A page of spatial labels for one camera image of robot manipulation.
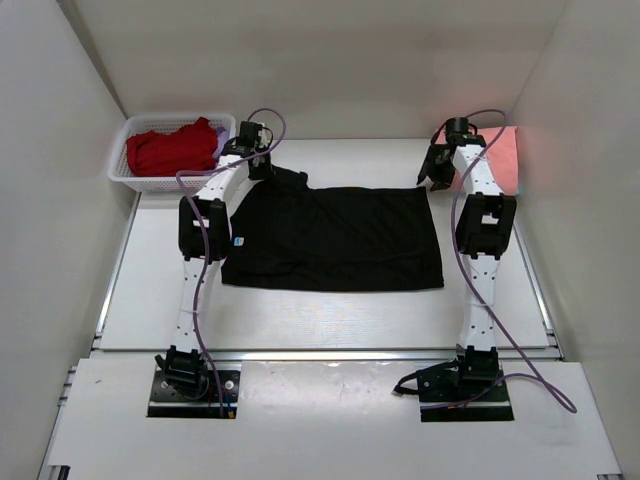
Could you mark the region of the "black t shirt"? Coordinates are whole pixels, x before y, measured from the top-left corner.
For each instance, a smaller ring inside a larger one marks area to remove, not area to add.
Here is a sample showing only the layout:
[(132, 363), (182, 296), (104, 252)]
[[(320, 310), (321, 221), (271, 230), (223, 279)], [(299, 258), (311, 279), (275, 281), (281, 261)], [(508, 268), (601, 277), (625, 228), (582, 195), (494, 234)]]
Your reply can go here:
[(221, 269), (229, 286), (362, 293), (444, 285), (422, 188), (287, 191), (263, 180), (241, 201), (231, 227)]

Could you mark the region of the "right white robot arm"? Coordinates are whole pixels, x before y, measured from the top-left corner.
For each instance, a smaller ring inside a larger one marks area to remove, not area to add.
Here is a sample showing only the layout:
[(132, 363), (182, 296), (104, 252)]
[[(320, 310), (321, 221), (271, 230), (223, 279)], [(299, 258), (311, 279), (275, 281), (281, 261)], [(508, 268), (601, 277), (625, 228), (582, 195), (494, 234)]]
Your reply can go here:
[(397, 396), (417, 396), (430, 409), (505, 405), (493, 308), (500, 260), (511, 239), (517, 202), (499, 187), (487, 159), (488, 144), (467, 117), (446, 120), (430, 141), (418, 180), (464, 197), (451, 211), (456, 262), (465, 280), (464, 321), (454, 359), (403, 377)]

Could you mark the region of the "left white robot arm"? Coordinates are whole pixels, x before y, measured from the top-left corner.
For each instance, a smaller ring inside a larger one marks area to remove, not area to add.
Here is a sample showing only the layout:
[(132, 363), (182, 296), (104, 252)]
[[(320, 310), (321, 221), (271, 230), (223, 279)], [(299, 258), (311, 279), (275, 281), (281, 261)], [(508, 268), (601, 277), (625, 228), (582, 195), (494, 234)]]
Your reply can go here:
[(228, 206), (243, 183), (275, 175), (271, 153), (283, 139), (250, 116), (224, 144), (217, 166), (199, 190), (189, 190), (183, 181), (191, 171), (176, 174), (184, 193), (178, 210), (183, 289), (174, 343), (156, 362), (163, 381), (188, 402), (213, 394), (223, 400), (223, 382), (205, 346), (200, 317), (211, 280), (232, 246)]

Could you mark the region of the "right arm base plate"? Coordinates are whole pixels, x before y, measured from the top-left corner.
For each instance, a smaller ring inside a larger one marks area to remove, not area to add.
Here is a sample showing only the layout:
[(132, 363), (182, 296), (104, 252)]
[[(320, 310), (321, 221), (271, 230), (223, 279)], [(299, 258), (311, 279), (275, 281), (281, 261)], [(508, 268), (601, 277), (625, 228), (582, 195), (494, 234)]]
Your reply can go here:
[(394, 386), (396, 396), (417, 396), (422, 423), (509, 422), (515, 419), (508, 389), (496, 380), (461, 385), (449, 364), (416, 370)]

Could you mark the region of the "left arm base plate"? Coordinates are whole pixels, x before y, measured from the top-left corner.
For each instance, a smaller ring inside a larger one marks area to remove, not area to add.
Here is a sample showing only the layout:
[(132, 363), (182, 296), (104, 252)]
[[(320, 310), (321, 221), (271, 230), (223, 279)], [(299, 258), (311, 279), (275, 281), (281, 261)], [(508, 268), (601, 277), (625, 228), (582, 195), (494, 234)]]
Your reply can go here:
[(225, 419), (232, 420), (238, 414), (241, 386), (241, 366), (239, 363), (223, 364), (218, 370), (221, 392), (219, 395), (214, 375), (201, 381), (195, 390), (179, 387), (156, 368), (154, 372), (147, 416), (169, 419)]

